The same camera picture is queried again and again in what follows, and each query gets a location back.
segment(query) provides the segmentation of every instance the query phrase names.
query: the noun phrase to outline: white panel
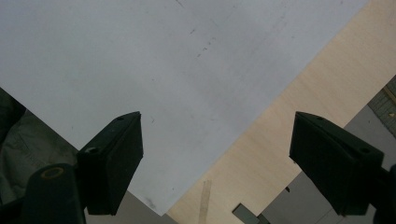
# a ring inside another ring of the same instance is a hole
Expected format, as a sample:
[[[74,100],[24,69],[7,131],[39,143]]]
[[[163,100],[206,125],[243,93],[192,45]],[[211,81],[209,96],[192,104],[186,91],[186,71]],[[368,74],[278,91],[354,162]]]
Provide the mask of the white panel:
[[[0,85],[77,148],[141,111],[163,214],[365,3],[2,0]]]

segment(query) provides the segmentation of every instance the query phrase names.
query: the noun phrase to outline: white board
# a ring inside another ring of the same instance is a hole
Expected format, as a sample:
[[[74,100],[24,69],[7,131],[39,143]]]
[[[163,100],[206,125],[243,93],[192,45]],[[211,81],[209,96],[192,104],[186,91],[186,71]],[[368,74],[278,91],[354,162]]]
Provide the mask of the white board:
[[[0,85],[76,148],[141,111],[165,213],[366,0],[1,0]]]

